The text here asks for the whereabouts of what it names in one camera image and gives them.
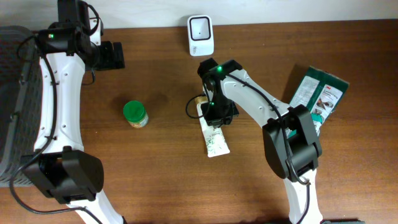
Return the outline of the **white bamboo print tube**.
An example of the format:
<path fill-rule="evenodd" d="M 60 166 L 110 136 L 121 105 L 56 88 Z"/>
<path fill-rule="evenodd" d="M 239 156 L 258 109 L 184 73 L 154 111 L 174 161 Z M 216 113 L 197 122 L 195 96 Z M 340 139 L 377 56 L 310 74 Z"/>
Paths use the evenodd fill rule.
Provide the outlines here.
<path fill-rule="evenodd" d="M 207 125 L 204 118 L 200 118 L 199 122 L 205 140 L 207 156 L 216 157 L 229 154 L 230 150 L 222 129 Z"/>

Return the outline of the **green lid jar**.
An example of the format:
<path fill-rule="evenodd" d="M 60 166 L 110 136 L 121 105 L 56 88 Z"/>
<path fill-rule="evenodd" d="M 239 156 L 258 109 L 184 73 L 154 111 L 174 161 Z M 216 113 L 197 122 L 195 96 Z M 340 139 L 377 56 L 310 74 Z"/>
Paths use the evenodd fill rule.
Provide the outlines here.
<path fill-rule="evenodd" d="M 123 115 L 134 128 L 143 128 L 149 121 L 144 105 L 140 101 L 129 101 L 123 107 Z"/>

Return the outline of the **green 3M gloves package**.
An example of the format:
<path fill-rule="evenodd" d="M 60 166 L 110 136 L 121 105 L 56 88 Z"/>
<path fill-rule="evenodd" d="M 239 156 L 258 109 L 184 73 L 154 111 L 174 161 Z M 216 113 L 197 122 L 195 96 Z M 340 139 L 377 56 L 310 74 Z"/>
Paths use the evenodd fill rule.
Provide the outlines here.
<path fill-rule="evenodd" d="M 349 88 L 349 82 L 315 67 L 309 67 L 299 82 L 289 105 L 304 105 L 320 135 L 320 128 L 335 111 Z"/>

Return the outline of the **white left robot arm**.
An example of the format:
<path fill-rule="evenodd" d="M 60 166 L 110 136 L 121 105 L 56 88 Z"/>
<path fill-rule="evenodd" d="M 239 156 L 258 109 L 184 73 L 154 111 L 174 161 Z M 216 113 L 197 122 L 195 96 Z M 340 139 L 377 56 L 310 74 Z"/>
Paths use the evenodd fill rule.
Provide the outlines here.
<path fill-rule="evenodd" d="M 84 1 L 59 1 L 58 21 L 34 35 L 42 71 L 40 126 L 23 174 L 86 223 L 124 223 L 104 190 L 101 161 L 84 151 L 80 93 L 86 72 L 124 68 L 119 42 L 102 41 L 103 23 Z"/>

